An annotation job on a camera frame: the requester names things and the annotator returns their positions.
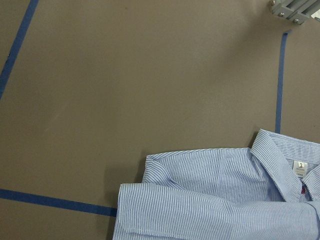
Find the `blue striped button-up shirt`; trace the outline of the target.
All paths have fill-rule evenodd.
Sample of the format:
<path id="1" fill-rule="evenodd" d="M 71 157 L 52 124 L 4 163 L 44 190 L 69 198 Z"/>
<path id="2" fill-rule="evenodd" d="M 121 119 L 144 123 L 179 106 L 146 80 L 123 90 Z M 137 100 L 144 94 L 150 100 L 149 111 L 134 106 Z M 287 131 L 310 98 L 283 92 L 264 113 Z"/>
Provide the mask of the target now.
<path id="1" fill-rule="evenodd" d="M 148 155 L 119 189 L 115 240 L 317 240 L 320 145 L 259 130 L 250 148 Z"/>

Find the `grey metal bracket post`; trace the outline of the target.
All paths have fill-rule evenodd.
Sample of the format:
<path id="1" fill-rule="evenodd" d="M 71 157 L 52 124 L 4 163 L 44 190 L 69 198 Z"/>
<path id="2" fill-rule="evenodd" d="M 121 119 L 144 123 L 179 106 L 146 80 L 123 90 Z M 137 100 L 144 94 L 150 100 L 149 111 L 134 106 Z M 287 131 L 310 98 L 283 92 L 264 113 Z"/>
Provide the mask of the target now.
<path id="1" fill-rule="evenodd" d="M 314 14 L 320 13 L 320 0 L 270 0 L 270 11 L 273 15 L 302 25 L 311 18 L 318 22 L 320 18 Z"/>

